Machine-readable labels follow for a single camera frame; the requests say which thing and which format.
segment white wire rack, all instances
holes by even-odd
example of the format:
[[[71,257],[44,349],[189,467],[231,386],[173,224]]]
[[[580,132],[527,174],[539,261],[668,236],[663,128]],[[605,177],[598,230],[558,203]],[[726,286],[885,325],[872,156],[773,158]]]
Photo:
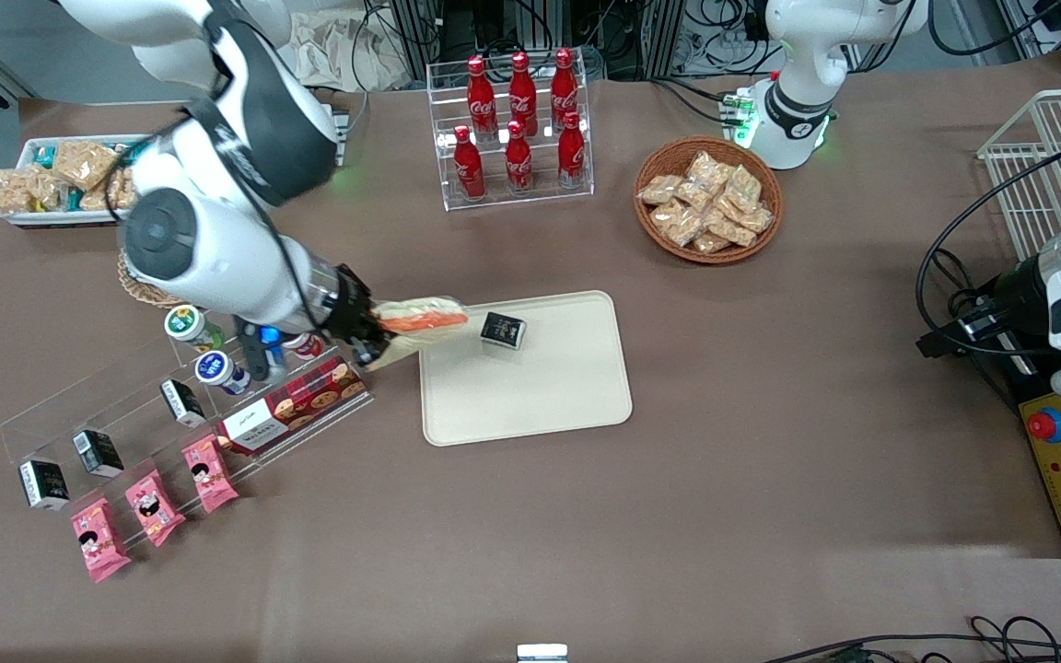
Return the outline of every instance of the white wire rack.
[[[994,185],[1061,151],[1061,89],[1027,101],[977,150]],[[1061,232],[1061,160],[997,194],[1017,260],[1039,252]]]

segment acrylic display stand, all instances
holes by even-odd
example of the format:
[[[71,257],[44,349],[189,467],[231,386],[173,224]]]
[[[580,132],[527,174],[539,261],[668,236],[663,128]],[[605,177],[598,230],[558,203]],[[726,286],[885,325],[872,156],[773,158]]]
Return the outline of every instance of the acrylic display stand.
[[[534,188],[530,192],[515,197],[506,189],[506,142],[510,121],[509,80],[514,74],[510,55],[499,55],[485,59],[485,72],[493,86],[493,105],[498,109],[499,140],[495,143],[477,143],[481,152],[481,167],[485,174],[485,196],[477,202],[469,202],[456,175],[453,151],[456,138],[455,126],[464,124],[472,130],[469,104],[466,101],[466,85],[469,73],[466,63],[437,63],[429,65],[429,108],[433,116],[433,145],[436,149],[436,167],[441,175],[441,194],[447,211],[468,209],[468,207],[501,206],[506,203],[523,203],[568,196],[590,196],[595,191],[592,163],[592,119],[589,112],[589,76],[585,70],[581,49],[573,49],[576,72],[576,112],[580,114],[580,130],[584,134],[584,181],[578,189],[563,189],[559,186],[559,136],[551,127],[551,80],[555,76],[555,54],[551,52],[530,53],[530,78],[534,80],[539,132],[527,137],[530,146],[530,163],[534,167]]]
[[[230,338],[224,345],[224,352],[243,366],[244,353],[233,338],[231,318],[209,316],[209,319],[224,327],[227,338]],[[68,521],[81,508],[101,496],[108,499],[112,505],[118,536],[123,538],[126,546],[146,541],[134,509],[126,504],[127,487],[157,467],[166,491],[179,507],[179,511],[194,511],[201,503],[181,450],[209,436],[214,424],[225,416],[247,406],[307,370],[316,368],[321,362],[335,356],[337,348],[328,347],[321,356],[308,362],[286,352],[290,374],[285,381],[275,385],[253,382],[251,387],[243,395],[231,396],[218,387],[201,385],[195,379],[194,361],[199,354],[194,352],[194,348],[170,337],[157,338],[112,366],[4,421],[1,430],[11,470],[17,473],[21,463],[33,458],[59,464],[72,501],[59,511],[47,516],[64,521],[70,541],[72,526]],[[197,396],[207,423],[197,429],[188,429],[174,421],[159,389],[161,382],[168,379],[181,382]],[[370,391],[362,391],[345,402],[335,403],[318,419],[311,421],[294,436],[265,450],[260,456],[245,457],[224,450],[222,456],[232,484],[237,485],[251,477],[268,464],[285,456],[315,434],[371,400]],[[125,471],[121,475],[103,478],[85,471],[72,442],[72,436],[84,430],[98,431],[110,437],[125,465]],[[18,507],[27,508],[21,486],[18,488]]]

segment red bottle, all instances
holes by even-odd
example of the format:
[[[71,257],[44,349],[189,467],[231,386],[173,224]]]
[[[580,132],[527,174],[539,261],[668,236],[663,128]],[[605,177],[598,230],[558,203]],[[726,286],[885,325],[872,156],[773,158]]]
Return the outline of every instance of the red bottle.
[[[539,134],[539,118],[535,116],[534,81],[527,68],[530,67],[530,56],[518,51],[514,54],[514,78],[510,80],[510,116],[522,122],[522,128],[527,136]]]
[[[551,126],[556,136],[563,130],[563,117],[576,109],[576,75],[571,49],[555,51],[555,78],[551,81]]]
[[[485,59],[481,55],[469,58],[469,117],[472,129],[477,134],[477,142],[493,143],[498,140],[498,109],[493,107],[493,86],[485,77]]]
[[[506,143],[506,180],[514,196],[526,196],[534,185],[530,146],[523,137],[522,122],[512,119],[506,128],[510,129],[510,142]]]
[[[584,185],[584,135],[580,134],[580,114],[575,110],[563,117],[563,132],[559,135],[559,186],[578,189]]]
[[[474,143],[469,142],[469,127],[459,125],[453,129],[457,146],[453,151],[453,160],[457,167],[457,177],[460,189],[464,189],[464,199],[471,203],[485,196],[485,175],[481,172],[481,152]]]

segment wooden basket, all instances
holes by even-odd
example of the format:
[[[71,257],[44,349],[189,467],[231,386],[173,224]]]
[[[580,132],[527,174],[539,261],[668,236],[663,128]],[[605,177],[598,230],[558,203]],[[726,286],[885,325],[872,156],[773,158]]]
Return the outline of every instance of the wooden basket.
[[[750,247],[731,245],[731,247],[713,254],[700,254],[693,248],[679,247],[679,245],[666,240],[661,231],[653,225],[653,220],[649,219],[649,211],[653,208],[637,197],[637,192],[644,189],[645,185],[648,185],[654,177],[659,175],[685,177],[686,168],[690,168],[690,164],[694,162],[695,155],[700,150],[705,150],[708,155],[715,157],[716,162],[744,164],[763,186],[761,200],[764,202],[767,209],[771,210],[771,225],[759,234],[755,243]],[[632,188],[632,206],[637,209],[637,220],[641,222],[641,227],[645,229],[649,238],[653,238],[654,242],[681,259],[702,264],[728,264],[753,256],[771,242],[771,238],[775,238],[776,231],[780,229],[780,221],[784,219],[784,194],[780,192],[780,182],[776,179],[776,173],[771,172],[771,169],[767,168],[767,164],[752,152],[730,142],[730,140],[711,136],[679,138],[672,143],[665,143],[649,155],[641,164],[640,172],[637,173],[637,186]]]

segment brown table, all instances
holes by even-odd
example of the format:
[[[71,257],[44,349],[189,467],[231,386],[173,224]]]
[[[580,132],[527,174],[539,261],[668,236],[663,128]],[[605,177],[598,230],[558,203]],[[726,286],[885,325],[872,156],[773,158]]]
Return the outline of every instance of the brown table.
[[[66,514],[29,512],[0,442],[0,662],[762,660],[1027,612],[1061,638],[1061,546],[1010,413],[925,361],[911,286],[986,189],[973,151],[1061,56],[857,75],[812,162],[780,173],[780,235],[700,268],[632,215],[638,164],[711,129],[657,88],[593,87],[593,198],[446,214],[421,93],[371,98],[350,167],[279,226],[379,297],[605,290],[636,409],[611,429],[431,448],[417,368],[94,587]],[[24,134],[155,129],[164,106],[24,106]],[[1002,223],[953,248],[1009,263]],[[0,222],[0,421],[159,334],[112,230]]]

